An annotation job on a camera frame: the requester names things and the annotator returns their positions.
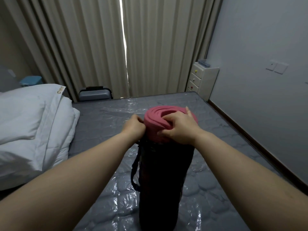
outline baseboard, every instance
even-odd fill
[[[276,157],[267,151],[261,144],[259,144],[253,137],[244,131],[234,120],[226,115],[220,108],[218,108],[212,101],[208,100],[208,104],[222,116],[237,132],[239,132],[254,148],[256,148],[269,162],[271,162],[277,170],[280,171],[294,186],[296,186],[304,194],[308,195],[308,185],[293,174],[286,166],[284,166]]]

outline curtain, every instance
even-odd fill
[[[122,0],[132,96],[185,90],[192,62],[209,43],[221,0]]]
[[[0,11],[34,73],[73,101],[85,86],[129,96],[119,0],[0,0]]]

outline light switch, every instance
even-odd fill
[[[270,61],[266,69],[273,71],[275,67],[277,66],[277,62],[275,61]]]
[[[278,62],[274,71],[276,73],[283,74],[287,68],[288,68],[288,64],[283,63],[283,62]]]

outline yoga mat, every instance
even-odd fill
[[[157,135],[158,131],[171,130],[172,123],[164,120],[162,117],[177,111],[186,113],[186,109],[178,106],[155,106],[150,108],[144,115],[144,124],[146,126],[146,136],[155,143],[167,143],[170,141],[167,137]],[[197,117],[192,113],[193,118],[198,122]]]

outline white cabinet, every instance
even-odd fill
[[[199,96],[208,101],[214,87],[219,67],[205,68],[198,62],[192,65],[186,91],[195,91]]]

